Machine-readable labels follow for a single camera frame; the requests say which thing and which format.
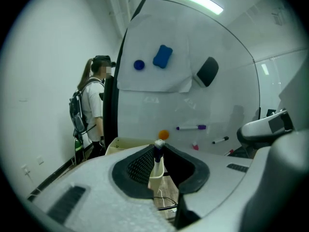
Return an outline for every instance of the wall outlet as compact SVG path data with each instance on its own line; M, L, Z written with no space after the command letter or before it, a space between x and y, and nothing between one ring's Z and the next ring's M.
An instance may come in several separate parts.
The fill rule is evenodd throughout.
M38 164L41 165L44 162L43 157L42 156L38 156L37 157L37 161L38 161Z
M27 174L30 173L30 170L29 170L29 168L28 168L27 165L21 166L21 169L22 169L22 171L23 171L23 173L24 173L25 175L27 175Z

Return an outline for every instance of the ponytail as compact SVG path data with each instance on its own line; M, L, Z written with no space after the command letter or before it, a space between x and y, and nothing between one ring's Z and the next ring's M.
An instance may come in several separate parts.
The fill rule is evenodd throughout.
M91 70L91 62L92 62L92 58L89 59L86 63L85 69L84 69L84 73L82 75L81 81L79 82L79 84L77 85L77 88L79 91L82 91L82 89L85 87L85 84L90 76L90 70Z

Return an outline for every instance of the white t-shirt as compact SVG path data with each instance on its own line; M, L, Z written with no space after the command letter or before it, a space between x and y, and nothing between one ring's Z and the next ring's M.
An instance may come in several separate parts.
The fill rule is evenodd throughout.
M88 124L88 138L92 142L99 142L101 140L97 127L93 127L96 124L95 118L103 117L103 101L99 96L100 93L104 93L104 86L100 83L89 84L82 93L82 112Z

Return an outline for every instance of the beige container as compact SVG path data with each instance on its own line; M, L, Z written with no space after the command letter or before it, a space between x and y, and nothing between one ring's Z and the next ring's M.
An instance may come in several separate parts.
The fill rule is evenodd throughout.
M108 146L105 155L110 155L113 153L117 153L119 151L130 149L138 146L143 145L150 145L154 144L154 140L147 140L147 139L136 139L136 138L124 138L124 137L116 137L111 144ZM154 191L154 195L156 196L159 190L159 186L161 184L163 174L164 174L164 161L161 158L159 164L159 174L154 176L154 170L150 173L150 187Z

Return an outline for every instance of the purple marker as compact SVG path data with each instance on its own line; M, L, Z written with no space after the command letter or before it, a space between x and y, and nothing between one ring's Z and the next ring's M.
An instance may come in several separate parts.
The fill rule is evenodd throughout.
M206 125L198 125L198 126L178 126L177 130L205 130Z

